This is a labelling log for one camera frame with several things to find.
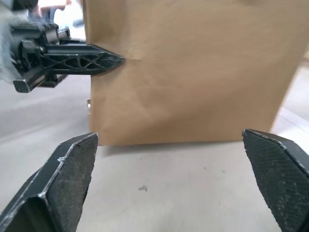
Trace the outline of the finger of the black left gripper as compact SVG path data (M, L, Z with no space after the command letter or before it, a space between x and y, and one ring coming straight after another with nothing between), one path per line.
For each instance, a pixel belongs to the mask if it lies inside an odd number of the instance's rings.
M72 39L72 38L62 38L59 40L60 45L81 45L81 44L86 44L85 40L80 40L80 39Z
M123 64L125 59L92 44L49 45L42 54L42 67L55 74L96 75Z

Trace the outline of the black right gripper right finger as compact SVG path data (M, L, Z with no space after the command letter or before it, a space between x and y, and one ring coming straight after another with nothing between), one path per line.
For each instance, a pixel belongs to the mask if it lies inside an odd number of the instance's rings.
M309 155L294 141L245 129L242 133L261 194L282 232L309 232Z

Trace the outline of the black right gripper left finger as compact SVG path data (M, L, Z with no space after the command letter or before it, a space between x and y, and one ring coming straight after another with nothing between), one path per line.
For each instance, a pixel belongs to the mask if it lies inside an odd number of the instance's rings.
M96 132L59 144L0 214L0 232L76 232L97 147Z

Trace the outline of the brown paper bag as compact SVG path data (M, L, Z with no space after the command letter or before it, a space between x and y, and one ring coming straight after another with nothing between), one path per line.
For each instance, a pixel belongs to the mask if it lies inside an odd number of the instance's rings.
M100 145L270 131L309 43L309 0L83 0L86 39L125 58L91 78Z

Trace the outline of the person in light clothing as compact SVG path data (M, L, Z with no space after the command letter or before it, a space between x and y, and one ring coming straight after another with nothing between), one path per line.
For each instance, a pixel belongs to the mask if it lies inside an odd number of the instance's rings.
M38 0L34 15L60 27L84 25L82 0Z

